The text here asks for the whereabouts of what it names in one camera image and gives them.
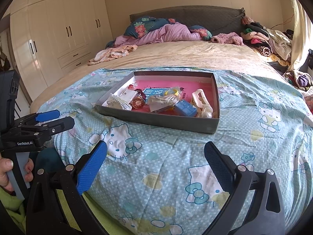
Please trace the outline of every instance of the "hello kitty blanket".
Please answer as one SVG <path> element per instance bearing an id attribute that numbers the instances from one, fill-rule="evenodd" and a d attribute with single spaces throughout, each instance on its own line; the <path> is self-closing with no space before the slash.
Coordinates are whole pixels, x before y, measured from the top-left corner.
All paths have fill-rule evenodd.
<path id="1" fill-rule="evenodd" d="M 89 195 L 134 234 L 202 234 L 228 193 L 204 158 L 206 142 L 249 170 L 275 171 L 289 230 L 312 197 L 313 117 L 301 94 L 277 80 L 232 71 L 212 71 L 220 100 L 214 135 L 123 122 L 97 113 L 94 104 L 134 70 L 99 69 L 41 106 L 71 116 L 75 127 L 56 135 L 65 164 L 76 163 L 99 140 L 108 155 Z M 144 68 L 143 70 L 190 70 Z M 253 192 L 248 194 L 245 218 Z"/>

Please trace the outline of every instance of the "blue cube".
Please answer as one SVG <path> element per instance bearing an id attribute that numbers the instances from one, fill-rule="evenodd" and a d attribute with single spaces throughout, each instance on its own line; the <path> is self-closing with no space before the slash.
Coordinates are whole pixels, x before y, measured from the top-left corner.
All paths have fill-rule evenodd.
<path id="1" fill-rule="evenodd" d="M 197 114 L 197 108 L 185 100 L 179 101 L 174 106 L 174 111 L 184 117 L 194 117 Z"/>

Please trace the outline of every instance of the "headboard cover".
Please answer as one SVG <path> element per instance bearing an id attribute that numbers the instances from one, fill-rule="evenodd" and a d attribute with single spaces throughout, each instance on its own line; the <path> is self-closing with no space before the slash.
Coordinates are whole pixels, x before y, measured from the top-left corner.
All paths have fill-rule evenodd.
<path id="1" fill-rule="evenodd" d="M 142 16 L 155 18 L 174 18 L 186 26 L 199 25 L 208 29 L 212 35 L 243 31 L 241 23 L 245 9 L 232 9 L 218 6 L 189 5 L 145 11 L 130 15 L 130 22 Z"/>

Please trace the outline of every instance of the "metal screw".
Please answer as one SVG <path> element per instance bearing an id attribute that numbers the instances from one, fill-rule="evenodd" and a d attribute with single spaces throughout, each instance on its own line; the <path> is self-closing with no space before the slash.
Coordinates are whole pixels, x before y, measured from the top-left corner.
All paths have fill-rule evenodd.
<path id="1" fill-rule="evenodd" d="M 73 165 L 73 164 L 69 164 L 69 165 L 67 165 L 67 166 L 65 167 L 65 169 L 66 169 L 67 171 L 71 171 L 71 170 L 74 169 L 74 165 Z"/>
<path id="2" fill-rule="evenodd" d="M 272 169 L 268 169 L 267 173 L 270 174 L 270 175 L 274 175 L 274 171 Z"/>
<path id="3" fill-rule="evenodd" d="M 41 174 L 43 174 L 44 173 L 44 169 L 39 169 L 38 171 L 37 171 L 37 174 L 38 175 L 41 175 Z"/>
<path id="4" fill-rule="evenodd" d="M 246 171 L 246 167 L 243 166 L 243 165 L 239 165 L 239 166 L 238 166 L 238 170 L 240 170 L 240 171 Z"/>

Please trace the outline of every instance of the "human hand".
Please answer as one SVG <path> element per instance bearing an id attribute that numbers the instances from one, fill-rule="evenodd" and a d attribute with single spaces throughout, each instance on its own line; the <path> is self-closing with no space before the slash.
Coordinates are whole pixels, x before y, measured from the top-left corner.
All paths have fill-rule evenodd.
<path id="1" fill-rule="evenodd" d="M 2 158 L 0 155 L 0 186 L 5 189 L 7 192 L 13 192 L 14 188 L 9 181 L 6 172 L 12 170 L 13 162 L 10 159 Z M 32 159 L 28 159 L 27 164 L 25 165 L 25 170 L 27 174 L 25 175 L 25 181 L 30 182 L 33 180 L 32 170 L 34 168 L 34 163 Z"/>

